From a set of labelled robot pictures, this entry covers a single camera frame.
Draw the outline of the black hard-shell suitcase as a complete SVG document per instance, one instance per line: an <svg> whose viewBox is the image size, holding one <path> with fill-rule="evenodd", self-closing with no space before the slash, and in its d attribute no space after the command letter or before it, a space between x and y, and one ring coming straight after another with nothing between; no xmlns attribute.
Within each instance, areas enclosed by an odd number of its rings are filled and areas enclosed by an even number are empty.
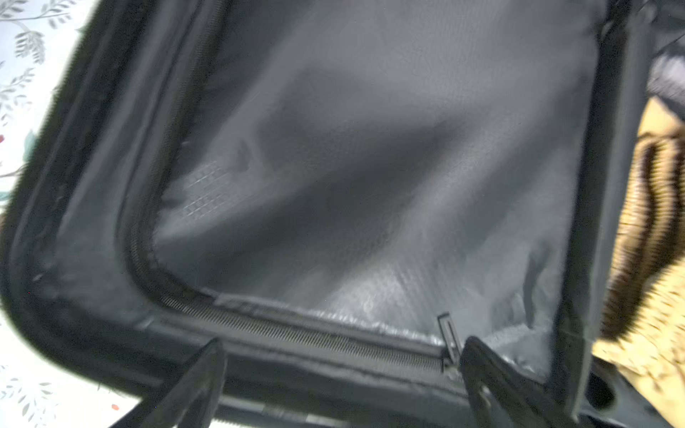
<svg viewBox="0 0 685 428"><path fill-rule="evenodd" d="M683 2L222 2L144 253L213 419L481 427L474 336L576 427L666 426L592 346Z"/></svg>

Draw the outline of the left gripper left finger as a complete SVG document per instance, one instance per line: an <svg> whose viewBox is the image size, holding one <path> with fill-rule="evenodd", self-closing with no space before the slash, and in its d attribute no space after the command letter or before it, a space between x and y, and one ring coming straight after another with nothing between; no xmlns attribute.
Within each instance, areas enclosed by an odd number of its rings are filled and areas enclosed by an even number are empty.
<svg viewBox="0 0 685 428"><path fill-rule="evenodd" d="M225 384L227 354L213 339L115 427L208 427Z"/></svg>

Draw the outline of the tan shorts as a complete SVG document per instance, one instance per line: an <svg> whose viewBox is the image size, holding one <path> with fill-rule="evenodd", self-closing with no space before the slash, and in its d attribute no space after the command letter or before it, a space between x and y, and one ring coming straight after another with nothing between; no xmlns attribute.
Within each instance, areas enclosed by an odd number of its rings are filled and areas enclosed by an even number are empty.
<svg viewBox="0 0 685 428"><path fill-rule="evenodd" d="M592 352L684 425L684 121L656 97L641 117Z"/></svg>

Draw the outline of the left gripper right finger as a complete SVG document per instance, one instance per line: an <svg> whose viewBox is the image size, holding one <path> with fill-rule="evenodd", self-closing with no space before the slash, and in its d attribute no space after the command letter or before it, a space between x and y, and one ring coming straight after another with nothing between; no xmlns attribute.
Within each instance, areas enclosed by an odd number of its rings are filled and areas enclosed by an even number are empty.
<svg viewBox="0 0 685 428"><path fill-rule="evenodd" d="M481 427L576 427L578 421L477 337L460 357L468 401Z"/></svg>

